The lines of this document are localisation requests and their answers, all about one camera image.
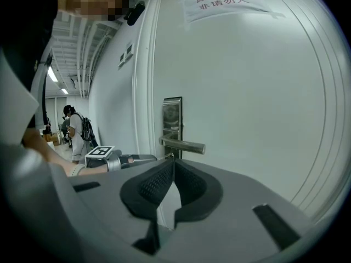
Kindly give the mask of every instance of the paper sign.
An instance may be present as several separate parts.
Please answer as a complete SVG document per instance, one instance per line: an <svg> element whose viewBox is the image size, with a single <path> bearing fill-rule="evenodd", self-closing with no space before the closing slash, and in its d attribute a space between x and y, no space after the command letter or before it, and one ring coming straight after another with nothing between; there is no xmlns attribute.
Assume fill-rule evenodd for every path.
<svg viewBox="0 0 351 263"><path fill-rule="evenodd" d="M243 12L270 12L263 0L183 0L186 22L212 15Z"/></svg>

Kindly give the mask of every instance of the backpack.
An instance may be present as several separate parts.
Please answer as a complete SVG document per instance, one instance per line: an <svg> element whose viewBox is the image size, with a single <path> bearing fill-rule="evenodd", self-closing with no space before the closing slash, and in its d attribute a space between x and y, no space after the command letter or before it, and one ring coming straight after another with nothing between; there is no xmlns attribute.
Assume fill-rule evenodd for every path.
<svg viewBox="0 0 351 263"><path fill-rule="evenodd" d="M95 135L93 133L93 128L92 125L90 124L90 120L87 117L82 117L81 115L79 115L77 112L75 112L74 114L78 115L79 118L82 121L82 134L81 134L81 138L85 141L91 141L92 145L94 147L98 146L98 143L95 140Z"/></svg>

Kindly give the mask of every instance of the metal door lever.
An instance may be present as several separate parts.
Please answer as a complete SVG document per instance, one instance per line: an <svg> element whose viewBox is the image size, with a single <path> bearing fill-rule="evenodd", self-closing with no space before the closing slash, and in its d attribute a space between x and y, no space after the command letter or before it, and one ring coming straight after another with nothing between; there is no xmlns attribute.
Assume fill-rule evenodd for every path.
<svg viewBox="0 0 351 263"><path fill-rule="evenodd" d="M202 143L187 142L177 139L172 139L175 133L168 133L159 138L159 142L164 147L179 149L181 151L188 151L192 153L205 154L206 145Z"/></svg>

